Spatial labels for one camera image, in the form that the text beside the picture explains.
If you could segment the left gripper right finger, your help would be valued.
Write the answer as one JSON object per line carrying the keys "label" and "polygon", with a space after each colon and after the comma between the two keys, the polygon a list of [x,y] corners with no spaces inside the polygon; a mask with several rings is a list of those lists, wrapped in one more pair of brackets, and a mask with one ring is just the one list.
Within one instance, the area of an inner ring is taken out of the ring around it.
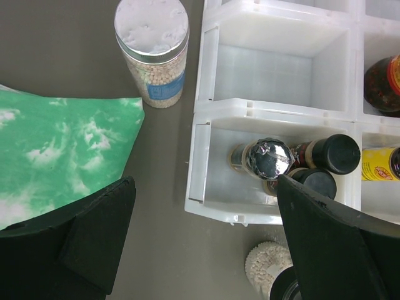
{"label": "left gripper right finger", "polygon": [[303,299],[399,299],[399,225],[285,175],[277,200]]}

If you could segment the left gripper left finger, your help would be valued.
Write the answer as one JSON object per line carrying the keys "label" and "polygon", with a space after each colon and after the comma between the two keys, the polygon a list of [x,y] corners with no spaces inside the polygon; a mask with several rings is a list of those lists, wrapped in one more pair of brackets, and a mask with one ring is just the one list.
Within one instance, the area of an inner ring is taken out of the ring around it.
{"label": "left gripper left finger", "polygon": [[1,230],[1,299],[105,299],[135,198],[128,176]]}

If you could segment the black cap pepper bottle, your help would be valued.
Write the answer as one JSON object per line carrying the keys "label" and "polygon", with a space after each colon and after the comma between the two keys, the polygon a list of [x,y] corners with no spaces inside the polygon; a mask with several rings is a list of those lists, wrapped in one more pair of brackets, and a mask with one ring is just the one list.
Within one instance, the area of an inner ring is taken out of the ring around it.
{"label": "black cap pepper bottle", "polygon": [[286,175],[323,196],[330,199],[336,197],[337,185],[328,171],[319,168],[292,167]]}
{"label": "black cap pepper bottle", "polygon": [[230,167],[263,181],[276,181],[287,174],[294,164],[290,148],[271,137],[238,144],[227,156]]}

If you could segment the red lid sauce jar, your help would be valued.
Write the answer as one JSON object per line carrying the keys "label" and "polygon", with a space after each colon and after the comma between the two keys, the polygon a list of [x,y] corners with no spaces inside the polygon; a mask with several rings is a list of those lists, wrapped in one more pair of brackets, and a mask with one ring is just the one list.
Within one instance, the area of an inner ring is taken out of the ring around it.
{"label": "red lid sauce jar", "polygon": [[366,71],[364,99],[384,116],[399,118],[399,55],[381,59]]}

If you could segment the black lid shaker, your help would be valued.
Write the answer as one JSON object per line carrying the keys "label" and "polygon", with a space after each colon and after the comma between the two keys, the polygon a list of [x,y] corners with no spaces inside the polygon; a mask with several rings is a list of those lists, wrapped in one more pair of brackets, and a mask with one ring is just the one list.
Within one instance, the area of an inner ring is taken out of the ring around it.
{"label": "black lid shaker", "polygon": [[289,249],[266,241],[246,257],[247,279],[261,299],[301,299],[301,291]]}

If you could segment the yellow label brown bottle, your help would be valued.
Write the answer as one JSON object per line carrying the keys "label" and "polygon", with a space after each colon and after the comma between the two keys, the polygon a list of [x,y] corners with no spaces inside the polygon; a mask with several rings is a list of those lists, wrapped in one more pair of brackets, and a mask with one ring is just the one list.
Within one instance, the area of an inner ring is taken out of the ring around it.
{"label": "yellow label brown bottle", "polygon": [[363,181],[399,181],[399,147],[362,150]]}

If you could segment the silver lid salt jar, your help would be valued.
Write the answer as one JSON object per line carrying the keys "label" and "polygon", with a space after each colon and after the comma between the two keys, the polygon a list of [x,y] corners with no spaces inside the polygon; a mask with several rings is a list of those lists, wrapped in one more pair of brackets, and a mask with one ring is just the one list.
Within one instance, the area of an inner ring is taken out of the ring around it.
{"label": "silver lid salt jar", "polygon": [[183,93],[190,33],[182,2],[120,1],[114,31],[142,100],[159,109],[175,105]]}

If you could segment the small black cap spice bottle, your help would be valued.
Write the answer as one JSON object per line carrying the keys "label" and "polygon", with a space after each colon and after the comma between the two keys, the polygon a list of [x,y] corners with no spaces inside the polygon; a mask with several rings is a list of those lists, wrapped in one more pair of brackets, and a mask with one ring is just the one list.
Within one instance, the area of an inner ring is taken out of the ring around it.
{"label": "small black cap spice bottle", "polygon": [[290,150],[295,168],[320,168],[338,175],[352,173],[361,159],[357,142],[345,134],[304,142],[290,147]]}

